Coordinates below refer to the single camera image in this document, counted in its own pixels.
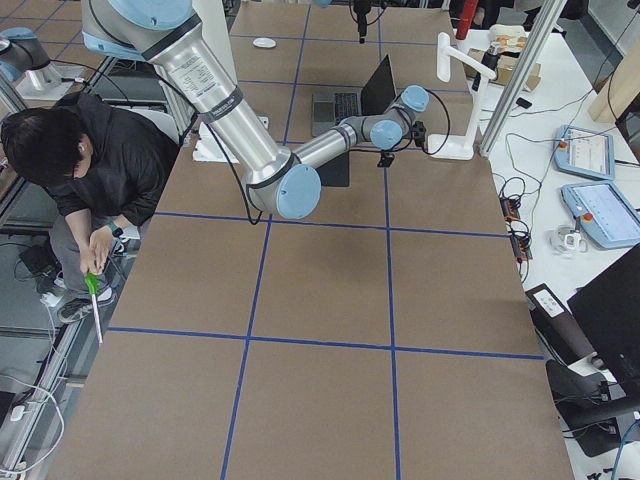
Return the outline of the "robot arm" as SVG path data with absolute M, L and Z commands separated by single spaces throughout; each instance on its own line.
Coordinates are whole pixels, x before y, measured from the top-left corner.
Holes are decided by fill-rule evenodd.
M 300 219 L 321 196 L 317 167 L 362 142 L 389 151 L 426 110 L 427 91 L 406 87 L 380 115 L 350 117 L 290 150 L 278 145 L 202 36 L 189 1 L 84 1 L 85 46 L 162 67 L 244 169 L 247 199 L 260 211 Z
M 357 26 L 358 42 L 364 44 L 368 28 L 380 20 L 391 2 L 385 0 L 312 0 L 312 4 L 321 8 L 327 8 L 333 4 L 346 6 L 351 19 Z

